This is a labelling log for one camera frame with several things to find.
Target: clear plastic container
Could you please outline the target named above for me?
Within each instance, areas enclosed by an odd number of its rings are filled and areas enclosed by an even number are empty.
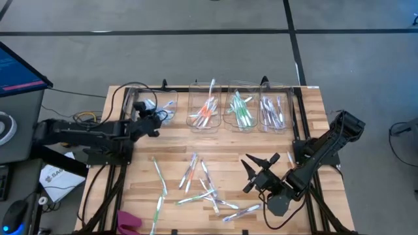
[[[252,132],[258,124],[260,85],[230,81],[223,111],[225,128],[244,133]]]
[[[177,111],[177,91],[158,91],[141,87],[130,87],[127,92],[125,104],[123,104],[123,111],[132,120],[137,120],[139,114],[138,112],[134,112],[135,110],[132,107],[133,102],[145,102],[147,110],[155,108],[155,96],[152,91],[157,95],[156,112],[160,119],[163,120],[163,125],[169,125]]]
[[[261,84],[258,130],[284,133],[293,128],[293,87],[274,82]]]
[[[186,123],[192,132],[215,133],[221,125],[221,85],[215,83],[209,110],[205,109],[209,99],[210,83],[195,82],[189,86],[189,106]]]

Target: monitor screen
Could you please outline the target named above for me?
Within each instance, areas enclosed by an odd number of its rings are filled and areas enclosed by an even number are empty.
[[[0,43],[0,97],[46,89],[50,85],[43,75]]]

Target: wooden table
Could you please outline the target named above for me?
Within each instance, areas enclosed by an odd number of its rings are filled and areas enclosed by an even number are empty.
[[[109,88],[103,117],[108,115],[111,96],[116,88],[116,86]],[[319,137],[329,128],[320,90],[301,87],[301,91],[311,136]],[[122,100],[123,89],[116,93],[114,111],[110,120],[119,118]],[[127,168],[121,210],[132,213],[143,220],[143,226],[138,232],[141,234],[150,233],[153,215],[162,191],[161,181],[152,162],[154,156],[159,163],[169,191],[157,224],[158,234],[170,234],[172,229],[178,229],[179,234],[241,234],[242,230],[249,230],[250,234],[310,234],[306,207],[299,211],[282,229],[270,230],[263,221],[262,210],[224,223],[221,219],[236,211],[220,206],[221,216],[216,217],[211,203],[206,200],[182,206],[174,205],[176,201],[185,198],[184,190],[178,190],[178,184],[188,167],[193,152],[198,153],[199,157],[206,161],[221,199],[233,202],[241,208],[260,203],[261,201],[257,197],[258,193],[255,190],[248,194],[242,192],[248,181],[246,171],[240,160],[247,160],[245,153],[269,159],[274,153],[278,152],[281,158],[271,170],[278,176],[283,176],[290,168],[286,153],[287,151],[293,152],[291,142],[295,138],[291,129],[283,134],[260,133],[258,131],[233,133],[225,129],[224,123],[221,124],[217,133],[192,133],[185,123],[187,102],[188,93],[179,93],[178,110],[172,125],[163,127],[158,138],[146,136],[135,144],[132,163]],[[298,103],[295,101],[294,104],[299,122],[299,133],[303,136]],[[259,169],[250,161],[247,162],[254,169]],[[99,168],[96,166],[89,170],[82,202],[87,188]],[[109,166],[101,172],[91,190],[86,210],[87,219],[96,212],[103,200],[108,169]],[[325,202],[343,225],[353,230],[353,221],[341,176],[329,166],[321,167],[319,176]],[[198,164],[188,196],[197,195],[203,191],[199,183],[199,177],[204,179],[204,172]],[[292,201],[289,211],[284,217],[274,217],[267,211],[269,223],[272,226],[278,226],[300,206],[300,203],[302,201]],[[313,206],[317,226],[321,230],[319,210],[315,201]],[[107,229],[110,228],[113,208],[113,205],[109,207]],[[80,229],[80,227],[81,222],[78,221],[75,229]]]

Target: floor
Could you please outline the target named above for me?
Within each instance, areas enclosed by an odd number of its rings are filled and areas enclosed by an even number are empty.
[[[258,83],[267,75],[283,84],[320,86],[327,112],[343,108],[366,123],[362,138],[340,152],[357,231],[416,234],[418,170],[398,161],[388,144],[391,124],[418,116],[418,31],[411,26],[416,1],[292,0],[298,47],[289,33],[267,31],[138,35],[176,29],[287,29],[283,2],[288,1],[0,0],[0,8],[8,7],[1,11],[4,16],[0,13],[0,40],[56,88],[96,95],[130,81],[159,85],[167,79],[170,85],[188,85],[212,77],[222,84]],[[115,32],[86,36],[88,31]],[[46,91],[43,105],[71,115],[101,110],[103,103]],[[54,117],[45,110],[40,114],[40,119]],[[406,133],[393,138],[393,145],[401,158],[418,165],[414,141]],[[59,211],[44,214],[42,226],[58,234],[72,231],[81,195],[79,188]]]

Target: white paper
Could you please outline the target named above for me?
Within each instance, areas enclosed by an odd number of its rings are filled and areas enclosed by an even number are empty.
[[[74,159],[72,152],[68,152],[65,156]],[[46,165],[40,172],[39,182],[45,188],[45,191],[48,193],[49,197],[54,202],[60,201],[64,196],[70,193],[74,187],[68,189],[56,189],[48,188],[50,186],[66,188],[70,186],[77,186],[81,184],[84,180],[84,177],[77,176],[76,174],[66,172],[63,169],[60,169],[55,166]]]

